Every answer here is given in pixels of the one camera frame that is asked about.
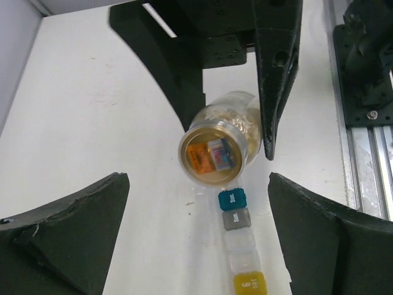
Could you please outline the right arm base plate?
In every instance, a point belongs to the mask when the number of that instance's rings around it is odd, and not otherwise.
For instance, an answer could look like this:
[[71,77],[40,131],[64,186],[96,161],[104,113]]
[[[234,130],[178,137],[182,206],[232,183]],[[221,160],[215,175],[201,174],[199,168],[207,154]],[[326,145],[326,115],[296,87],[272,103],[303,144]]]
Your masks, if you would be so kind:
[[392,1],[353,1],[333,30],[345,125],[392,125]]

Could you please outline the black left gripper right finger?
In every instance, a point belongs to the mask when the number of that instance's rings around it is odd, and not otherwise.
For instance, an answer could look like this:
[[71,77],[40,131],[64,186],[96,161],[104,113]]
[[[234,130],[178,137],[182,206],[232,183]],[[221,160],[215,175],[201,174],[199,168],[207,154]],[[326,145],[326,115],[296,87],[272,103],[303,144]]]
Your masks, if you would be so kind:
[[392,294],[392,222],[279,173],[268,197],[293,294]]

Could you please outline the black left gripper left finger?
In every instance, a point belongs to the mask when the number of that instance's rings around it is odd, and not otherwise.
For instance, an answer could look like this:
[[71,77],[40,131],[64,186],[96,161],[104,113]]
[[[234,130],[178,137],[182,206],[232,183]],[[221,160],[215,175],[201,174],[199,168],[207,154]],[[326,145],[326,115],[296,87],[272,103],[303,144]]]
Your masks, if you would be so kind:
[[130,182],[113,173],[1,219],[1,294],[102,294]]

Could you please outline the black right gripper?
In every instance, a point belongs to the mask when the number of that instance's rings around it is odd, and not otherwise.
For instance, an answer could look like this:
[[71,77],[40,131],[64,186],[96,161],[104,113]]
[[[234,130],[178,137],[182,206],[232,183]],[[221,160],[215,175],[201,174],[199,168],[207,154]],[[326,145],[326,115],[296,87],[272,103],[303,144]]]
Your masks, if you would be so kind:
[[202,69],[244,64],[255,24],[263,145],[265,157],[273,160],[278,123],[298,71],[303,2],[148,1],[148,4],[171,29],[173,37],[140,2],[110,7],[109,26],[150,72],[185,131],[205,106]]

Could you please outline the clear bottle gold cap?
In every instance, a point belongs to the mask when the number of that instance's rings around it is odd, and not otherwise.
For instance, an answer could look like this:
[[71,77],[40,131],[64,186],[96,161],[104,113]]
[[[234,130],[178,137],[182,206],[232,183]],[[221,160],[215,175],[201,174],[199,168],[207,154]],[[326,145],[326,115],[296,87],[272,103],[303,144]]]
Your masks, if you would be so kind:
[[262,143],[262,123],[259,99],[244,91],[228,92],[204,107],[193,119],[190,128],[204,124],[231,125],[247,141],[246,165],[257,157]]

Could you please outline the weekly pill organizer strip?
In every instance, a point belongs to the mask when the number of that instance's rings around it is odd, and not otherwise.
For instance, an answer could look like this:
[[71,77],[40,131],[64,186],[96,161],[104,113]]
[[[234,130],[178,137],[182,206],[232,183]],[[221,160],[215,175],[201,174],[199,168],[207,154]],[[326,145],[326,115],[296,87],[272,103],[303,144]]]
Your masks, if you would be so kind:
[[268,287],[241,181],[223,187],[196,185],[193,193],[218,206],[230,294],[267,294]]

